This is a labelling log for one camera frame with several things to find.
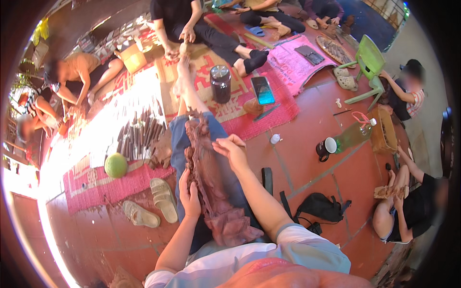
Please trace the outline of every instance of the blue jeans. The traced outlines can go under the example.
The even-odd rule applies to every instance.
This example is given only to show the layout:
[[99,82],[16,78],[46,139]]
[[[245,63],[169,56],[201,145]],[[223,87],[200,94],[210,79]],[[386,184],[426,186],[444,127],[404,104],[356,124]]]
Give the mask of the blue jeans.
[[[221,124],[215,119],[211,112],[205,112],[203,113],[203,116],[208,119],[212,141],[216,140],[216,138],[226,138],[228,136]],[[173,149],[171,154],[171,165],[176,169],[175,195],[177,199],[177,212],[179,215],[180,223],[184,219],[185,212],[184,206],[182,205],[179,198],[178,182],[179,178],[184,172],[187,163],[184,150],[191,145],[189,138],[186,135],[186,128],[184,126],[188,119],[189,117],[186,115],[180,115],[175,117],[169,125],[171,130],[171,147]],[[231,170],[228,159],[216,153],[216,160],[220,168],[224,191],[229,195],[229,203],[231,203],[234,207],[243,208],[245,210],[245,215],[250,217],[251,226],[262,230],[261,226],[254,217],[250,206],[248,205],[247,199],[243,194],[243,190],[237,176]],[[189,254],[197,252],[200,247],[211,240],[213,240],[211,230],[205,224],[204,216],[200,215],[200,218],[195,227],[194,238],[192,240],[192,246],[190,248]]]

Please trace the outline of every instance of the chair backrest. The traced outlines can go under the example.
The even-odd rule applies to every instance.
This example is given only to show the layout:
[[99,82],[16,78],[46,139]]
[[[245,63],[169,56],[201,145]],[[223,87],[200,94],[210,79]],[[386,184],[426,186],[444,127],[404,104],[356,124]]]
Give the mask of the chair backrest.
[[371,80],[374,75],[379,76],[386,63],[379,48],[368,35],[362,36],[362,40],[359,43],[359,51],[357,51],[355,58],[359,63],[363,75],[369,80]]

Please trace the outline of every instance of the black bag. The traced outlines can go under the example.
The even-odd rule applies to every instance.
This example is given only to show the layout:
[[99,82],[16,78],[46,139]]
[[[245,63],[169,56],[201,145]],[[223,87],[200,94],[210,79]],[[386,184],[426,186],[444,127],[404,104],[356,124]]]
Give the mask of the black bag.
[[[280,198],[282,199],[282,204],[291,217],[290,207],[285,197],[285,192],[280,192]],[[328,200],[325,195],[322,193],[312,193],[310,194],[302,203],[299,205],[296,215],[293,217],[293,221],[299,224],[298,217],[302,212],[314,215],[323,220],[330,222],[339,222],[343,219],[343,213],[352,203],[351,200],[346,201],[344,206],[341,208],[341,203],[337,202],[335,197],[332,196],[331,199],[333,202]]]

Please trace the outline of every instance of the green plastic bottle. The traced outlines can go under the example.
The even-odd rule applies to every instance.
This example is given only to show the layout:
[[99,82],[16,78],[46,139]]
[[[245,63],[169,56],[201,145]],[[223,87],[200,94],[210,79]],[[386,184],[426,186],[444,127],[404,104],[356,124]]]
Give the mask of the green plastic bottle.
[[349,126],[343,133],[333,137],[336,141],[336,151],[335,154],[344,152],[349,147],[355,147],[368,139],[372,135],[372,126],[376,125],[376,119],[370,119],[370,123],[365,123],[365,126],[362,128],[364,123],[355,122]]

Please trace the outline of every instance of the green plastic chair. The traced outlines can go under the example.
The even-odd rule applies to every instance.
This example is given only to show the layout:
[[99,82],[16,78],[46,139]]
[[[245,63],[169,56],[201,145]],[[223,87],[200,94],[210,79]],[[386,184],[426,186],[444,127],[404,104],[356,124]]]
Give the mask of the green plastic chair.
[[362,74],[368,78],[368,85],[372,88],[371,91],[366,92],[362,95],[347,99],[344,101],[346,104],[352,104],[368,98],[370,96],[376,95],[373,103],[370,105],[368,110],[370,111],[376,101],[381,97],[381,94],[384,92],[384,87],[379,79],[379,74],[383,70],[386,60],[381,54],[380,50],[376,44],[371,40],[368,35],[363,35],[362,40],[359,43],[359,51],[355,55],[355,61],[346,63],[338,66],[338,68],[345,68],[354,64],[358,64],[360,71],[357,74],[356,81],[358,82],[362,77]]

